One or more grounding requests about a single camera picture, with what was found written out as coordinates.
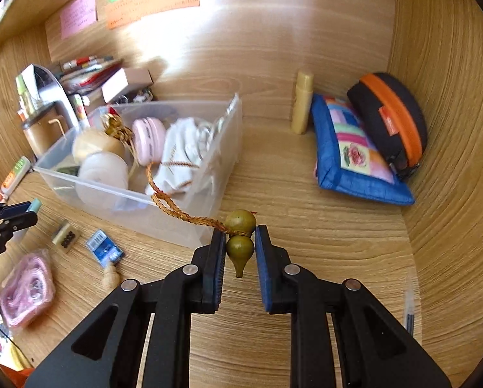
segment black cable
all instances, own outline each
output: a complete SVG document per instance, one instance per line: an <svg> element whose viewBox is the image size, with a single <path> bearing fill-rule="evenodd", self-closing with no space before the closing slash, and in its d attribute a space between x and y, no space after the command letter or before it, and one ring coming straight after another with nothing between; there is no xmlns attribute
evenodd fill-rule
<svg viewBox="0 0 483 388"><path fill-rule="evenodd" d="M4 336L5 336L5 337L6 337L6 338L7 338L7 339L10 341L10 343L12 343L12 344L13 344L15 347L17 347L17 350L18 350L18 351L20 351L20 352L22 353L22 355L24 356L24 358L25 358L25 359L26 359L26 361L28 362L28 365L29 365L31 368L33 368L33 365L31 364L31 361L29 361L28 356L26 356L26 355L24 354L24 352L21 350L21 348L20 348L20 347L19 347L17 344L15 344L15 342L14 342L14 341L13 341L13 340L12 340L10 337L8 337L8 335L7 335L7 334L6 334L6 333L5 333L3 330L1 330L1 328L0 328L0 333L1 333L1 334L3 334L3 335L4 335Z"/></svg>

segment translucent storage box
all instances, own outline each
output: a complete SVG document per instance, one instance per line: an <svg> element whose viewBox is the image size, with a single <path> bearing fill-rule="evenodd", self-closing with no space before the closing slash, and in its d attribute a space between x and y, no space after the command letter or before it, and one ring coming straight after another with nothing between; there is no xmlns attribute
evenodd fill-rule
<svg viewBox="0 0 483 388"><path fill-rule="evenodd" d="M241 150L242 112L239 98L235 96L232 101L225 102L161 101L125 104L114 106L114 109L129 127L134 120L144 117L159 118L167 127L178 118L202 118L211 123L221 117L225 118L221 131L214 138L189 190L176 200L177 205L192 216L214 217ZM82 121L79 126L70 129L38 160L34 170L42 175L59 198L89 214L145 235L190 248L209 243L211 228L186 223L165 214L144 193L147 184L145 167L139 167L132 178L139 182L139 186L135 188L139 192L118 189L56 171L64 159L68 156L72 158L71 150L76 136L91 125L102 128L101 115L107 111L106 107L101 107L92 112L88 123ZM131 166L131 156L127 163ZM86 190L77 192L78 186L85 186ZM80 199L79 193L89 194L89 191L92 191L91 197L87 200ZM100 205L90 202L96 199L106 202Z"/></svg>

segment brown mug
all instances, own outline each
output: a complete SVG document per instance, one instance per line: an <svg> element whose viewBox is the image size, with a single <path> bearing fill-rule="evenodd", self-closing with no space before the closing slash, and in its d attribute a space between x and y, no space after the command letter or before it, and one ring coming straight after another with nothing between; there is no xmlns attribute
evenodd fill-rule
<svg viewBox="0 0 483 388"><path fill-rule="evenodd" d="M57 114L54 104L30 116L21 127L37 158L46 153L68 130L64 116Z"/></svg>

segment red pen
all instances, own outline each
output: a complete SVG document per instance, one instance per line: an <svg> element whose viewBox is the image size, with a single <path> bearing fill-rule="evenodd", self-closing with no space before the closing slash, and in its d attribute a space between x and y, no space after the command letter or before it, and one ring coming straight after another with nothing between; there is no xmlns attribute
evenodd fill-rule
<svg viewBox="0 0 483 388"><path fill-rule="evenodd" d="M62 70L67 71L67 70L73 69L77 66L80 66L83 63L89 62L91 60L95 60L96 58L97 57L95 56L90 56L90 57L77 58L75 60L68 61L62 66Z"/></svg>

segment green gourd ornament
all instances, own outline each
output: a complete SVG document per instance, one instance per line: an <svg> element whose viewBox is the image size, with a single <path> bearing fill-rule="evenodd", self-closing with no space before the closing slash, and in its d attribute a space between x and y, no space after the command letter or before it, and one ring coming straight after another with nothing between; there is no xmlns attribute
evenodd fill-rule
<svg viewBox="0 0 483 388"><path fill-rule="evenodd" d="M234 234L227 242L227 255L234 264L236 270L236 277L243 277L243 270L254 254L254 243L250 236L256 229L256 218L247 210L235 210L229 213L225 219L225 225L233 232L240 232L241 234Z"/></svg>

